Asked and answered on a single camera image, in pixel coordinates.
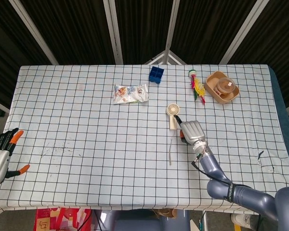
snack bag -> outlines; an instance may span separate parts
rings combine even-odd
[[[148,86],[120,86],[115,85],[114,104],[119,103],[138,103],[149,100]]]

colorful toy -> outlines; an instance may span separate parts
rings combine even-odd
[[[163,73],[164,69],[153,66],[149,74],[149,81],[159,84]]]
[[[188,72],[188,76],[190,76],[192,79],[191,85],[192,85],[192,89],[194,91],[195,101],[197,99],[197,96],[199,95],[201,97],[203,104],[205,104],[204,95],[206,93],[206,90],[204,89],[203,84],[200,83],[199,80],[196,78],[196,75],[197,75],[197,73],[195,70],[190,70]]]

wooden tray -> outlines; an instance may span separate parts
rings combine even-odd
[[[224,78],[224,77],[228,77],[228,76],[225,75],[221,71],[215,71],[213,74],[211,74],[210,76],[207,77],[207,81],[204,84],[204,88],[208,91],[208,93],[210,93],[213,96],[213,98],[216,99],[217,102],[219,102],[221,104],[228,103],[228,102],[232,101],[240,93],[240,89],[236,85],[236,88],[230,94],[219,96],[214,91],[214,87],[216,86],[218,80],[220,80],[221,78]]]

table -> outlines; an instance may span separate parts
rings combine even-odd
[[[148,81],[149,65],[21,67],[5,130],[25,131],[9,169],[31,167],[0,186],[0,207],[250,212],[207,194],[209,179],[190,164],[192,147],[181,143],[179,130],[168,129],[170,103],[180,106],[183,121],[200,122],[228,178],[271,195],[289,186],[267,65],[158,67],[165,69],[159,85]],[[195,102],[190,69],[202,82],[223,71],[240,95],[224,105],[209,95],[205,105]],[[114,84],[148,84],[149,101],[113,105]]]

blue block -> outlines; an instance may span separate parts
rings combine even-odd
[[[157,84],[160,83],[163,73],[164,69],[153,66],[149,74],[149,81],[155,82]]]

